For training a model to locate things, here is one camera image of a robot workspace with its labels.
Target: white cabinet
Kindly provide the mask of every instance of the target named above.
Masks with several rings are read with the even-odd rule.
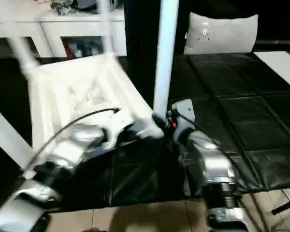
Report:
[[[34,56],[71,57],[71,53],[76,53],[76,57],[83,57],[102,52],[105,31],[99,14],[59,16],[51,10],[49,3],[38,4],[34,0],[7,1],[13,10],[11,18],[16,22],[18,34],[26,37]],[[125,56],[127,49],[123,6],[111,11],[110,21],[114,52],[118,56]],[[6,37],[0,22],[0,56],[12,53]]]
[[[113,10],[110,20],[114,52],[118,56],[125,56],[127,48],[123,7]],[[98,14],[58,16],[49,12],[40,21],[55,57],[69,57],[76,50],[82,57],[102,52],[100,48],[105,31]]]
[[[28,43],[30,44],[33,56],[53,56],[40,23],[17,23],[17,28],[19,34],[23,37],[26,37]],[[2,24],[0,23],[0,58],[8,58],[13,56],[13,52],[7,43],[6,37],[7,35],[3,29]]]

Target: black stand leg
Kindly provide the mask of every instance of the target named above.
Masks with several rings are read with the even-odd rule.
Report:
[[[273,209],[273,210],[272,210],[272,214],[273,214],[273,215],[276,215],[276,214],[279,214],[279,213],[281,213],[282,211],[285,211],[285,210],[287,210],[287,209],[290,209],[290,202],[285,203],[285,204],[283,204],[282,206],[280,206],[280,207],[278,207],[278,208],[276,208],[276,209]]]

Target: white metal frame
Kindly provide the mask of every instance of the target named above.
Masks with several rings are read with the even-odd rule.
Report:
[[[99,1],[100,11],[101,11],[101,21],[100,24],[103,25],[103,30],[99,30],[102,35],[102,45],[105,55],[92,56],[88,58],[81,58],[76,60],[64,61],[55,64],[42,65],[39,66],[36,61],[31,57],[30,50],[23,38],[21,38],[19,31],[17,30],[17,25],[13,22],[13,17],[11,17],[11,11],[9,9],[7,0],[0,0],[0,20],[3,24],[4,31],[9,37],[9,42],[14,50],[16,56],[19,59],[22,72],[28,79],[29,83],[29,98],[30,98],[30,111],[32,120],[32,137],[33,137],[33,148],[40,148],[53,134],[53,121],[51,119],[51,110],[49,108],[49,96],[47,95],[47,88],[44,84],[45,79],[52,80],[54,77],[61,76],[65,82],[67,78],[79,76],[78,70],[82,70],[82,73],[88,73],[83,78],[92,72],[92,68],[95,64],[98,65],[96,69],[99,71],[101,67],[105,67],[107,72],[104,77],[97,81],[97,84],[102,88],[102,93],[107,99],[113,99],[113,107],[122,107],[122,109],[128,109],[135,120],[143,120],[147,125],[147,130],[142,133],[142,136],[150,133],[152,130],[152,125],[155,125],[152,119],[152,110],[144,101],[142,96],[138,93],[137,89],[134,87],[132,82],[128,79],[124,71],[121,69],[120,65],[117,63],[112,46],[111,37],[111,23],[109,14],[109,2],[105,0]],[[2,117],[1,125],[8,125],[7,121],[4,121]],[[8,126],[2,126],[2,133],[12,133],[13,128]],[[161,131],[155,131],[154,136],[161,136]],[[9,146],[10,143],[14,142],[12,138],[6,139],[5,143],[0,140],[0,146]],[[18,141],[19,149],[28,146],[25,141]],[[12,149],[6,149],[8,155],[13,158],[19,165],[24,167],[23,163],[28,163],[32,159],[33,153],[23,152],[23,157],[25,161],[21,163],[19,157],[13,152]]]

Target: black mat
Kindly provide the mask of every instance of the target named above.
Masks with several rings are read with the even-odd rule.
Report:
[[[119,61],[152,106],[155,59]],[[11,73],[20,77],[15,62],[0,61],[1,79]],[[6,83],[2,86],[15,86]],[[15,92],[28,101],[27,87],[20,83],[22,90]],[[3,89],[0,94],[8,94],[8,87]],[[186,98],[193,101],[196,121],[232,160],[242,192],[290,187],[290,86],[266,64],[253,54],[176,57],[169,104]],[[28,102],[15,108],[25,116],[12,117],[11,123],[30,140]],[[75,210],[198,197],[195,165],[194,157],[179,157],[167,140],[140,141],[83,165],[62,207]]]

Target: white pole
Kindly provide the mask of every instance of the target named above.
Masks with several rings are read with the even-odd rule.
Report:
[[[154,112],[166,118],[179,0],[161,0]]]
[[[22,69],[36,67],[38,63],[31,55],[28,43],[24,38],[20,37],[17,24],[14,22],[14,12],[10,9],[7,0],[0,0],[0,21],[8,42],[12,47]]]
[[[25,169],[34,156],[32,148],[0,114],[0,147]]]
[[[101,29],[103,30],[102,47],[103,53],[113,53],[112,39],[111,39],[111,22],[110,22],[110,1],[98,0],[98,10],[101,17]]]

